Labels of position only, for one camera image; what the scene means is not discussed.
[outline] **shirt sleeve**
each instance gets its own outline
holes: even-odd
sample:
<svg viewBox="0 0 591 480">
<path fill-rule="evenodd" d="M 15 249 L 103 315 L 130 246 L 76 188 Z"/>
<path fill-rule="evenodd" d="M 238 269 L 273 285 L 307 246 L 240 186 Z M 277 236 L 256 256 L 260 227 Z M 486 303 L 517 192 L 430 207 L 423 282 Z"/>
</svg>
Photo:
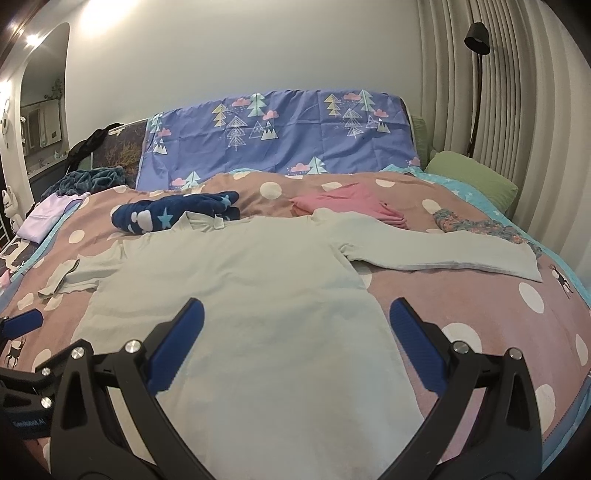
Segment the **shirt sleeve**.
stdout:
<svg viewBox="0 0 591 480">
<path fill-rule="evenodd" d="M 314 211 L 311 222 L 349 261 L 392 270 L 471 268 L 542 281 L 528 244 L 457 231 L 433 235 L 396 228 L 356 212 Z"/>
<path fill-rule="evenodd" d="M 117 240 L 109 249 L 94 257 L 78 255 L 58 265 L 45 288 L 39 290 L 44 299 L 57 293 L 96 290 L 101 280 L 117 272 L 139 247 L 139 240 Z"/>
</svg>

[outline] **mirror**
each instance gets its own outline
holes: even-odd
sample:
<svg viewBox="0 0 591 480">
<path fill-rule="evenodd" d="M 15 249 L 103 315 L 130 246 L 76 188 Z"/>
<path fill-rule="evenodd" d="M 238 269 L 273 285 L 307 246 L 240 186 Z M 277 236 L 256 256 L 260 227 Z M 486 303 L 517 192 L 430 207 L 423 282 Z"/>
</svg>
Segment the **mirror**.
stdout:
<svg viewBox="0 0 591 480">
<path fill-rule="evenodd" d="M 68 24 L 53 30 L 29 57 L 22 77 L 20 128 L 29 178 L 67 157 L 64 83 L 69 36 Z"/>
<path fill-rule="evenodd" d="M 61 142 L 60 101 L 47 100 L 21 107 L 21 131 L 25 157 Z"/>
</svg>

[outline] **green pillow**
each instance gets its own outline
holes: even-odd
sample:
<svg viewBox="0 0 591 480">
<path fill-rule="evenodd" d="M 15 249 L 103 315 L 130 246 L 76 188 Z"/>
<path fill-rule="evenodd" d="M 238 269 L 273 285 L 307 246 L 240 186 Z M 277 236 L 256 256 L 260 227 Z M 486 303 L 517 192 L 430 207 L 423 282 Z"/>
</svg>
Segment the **green pillow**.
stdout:
<svg viewBox="0 0 591 480">
<path fill-rule="evenodd" d="M 427 124 L 422 116 L 411 115 L 413 122 L 415 148 L 417 155 L 421 160 L 421 168 L 425 170 L 429 163 L 429 135 L 427 133 Z"/>
<path fill-rule="evenodd" d="M 503 213 L 509 209 L 519 191 L 517 185 L 504 176 L 456 152 L 439 152 L 429 162 L 425 172 L 473 186 Z"/>
</svg>

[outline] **lavender clothing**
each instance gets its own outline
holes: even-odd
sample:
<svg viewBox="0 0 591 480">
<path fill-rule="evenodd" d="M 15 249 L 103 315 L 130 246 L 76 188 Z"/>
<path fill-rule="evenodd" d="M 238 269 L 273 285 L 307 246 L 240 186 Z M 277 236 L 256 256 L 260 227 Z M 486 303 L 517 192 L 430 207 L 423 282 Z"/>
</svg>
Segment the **lavender clothing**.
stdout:
<svg viewBox="0 0 591 480">
<path fill-rule="evenodd" d="M 34 208 L 19 228 L 17 232 L 18 236 L 40 244 L 67 208 L 73 203 L 81 202 L 88 195 L 90 194 L 83 193 L 82 195 L 58 197 L 56 193 L 52 193 Z"/>
</svg>

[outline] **polka dot bedspread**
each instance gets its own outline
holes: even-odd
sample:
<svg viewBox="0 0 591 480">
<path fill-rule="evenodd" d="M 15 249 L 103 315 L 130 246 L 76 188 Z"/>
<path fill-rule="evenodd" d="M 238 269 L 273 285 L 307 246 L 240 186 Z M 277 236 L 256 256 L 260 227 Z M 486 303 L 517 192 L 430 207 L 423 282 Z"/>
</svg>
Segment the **polka dot bedspread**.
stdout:
<svg viewBox="0 0 591 480">
<path fill-rule="evenodd" d="M 441 234 L 432 215 L 440 208 L 450 209 L 470 220 L 487 218 L 482 211 L 437 183 L 390 171 L 307 176 L 241 171 L 218 174 L 185 194 L 236 190 L 240 194 L 236 205 L 242 216 L 291 217 L 290 198 L 328 192 L 354 182 L 363 183 L 381 201 L 401 211 L 411 230 Z M 111 213 L 119 205 L 173 193 L 178 192 L 142 193 L 121 186 L 94 194 L 80 205 L 58 231 L 52 249 L 23 276 L 2 313 L 14 316 L 38 308 L 44 315 L 42 328 L 15 340 L 18 345 L 14 346 L 20 352 L 17 359 L 7 358 L 7 351 L 2 353 L 3 366 L 8 362 L 10 368 L 34 370 L 70 343 L 92 293 L 74 292 L 42 301 L 37 291 L 45 286 L 61 262 L 77 255 L 99 254 L 119 238 L 134 238 L 111 224 Z M 538 260 L 542 283 L 476 270 L 404 272 L 384 270 L 363 262 L 354 262 L 353 266 L 380 303 L 386 314 L 385 322 L 391 302 L 406 297 L 424 320 L 439 325 L 450 340 L 466 341 L 476 352 L 502 355 L 512 346 L 522 349 L 535 388 L 544 439 L 547 441 L 553 431 L 565 432 L 572 425 L 557 428 L 560 420 L 572 410 L 573 401 L 589 373 L 590 310 L 575 288 L 567 291 L 563 287 L 558 278 L 564 272 L 550 257 L 544 254 Z M 425 390 L 403 352 L 402 355 L 418 406 L 426 416 L 436 397 Z M 445 458 L 461 450 L 481 398 L 479 394 L 473 396 L 468 414 Z M 545 458 L 552 454 L 560 440 L 554 439 L 554 447 L 545 449 Z"/>
</svg>

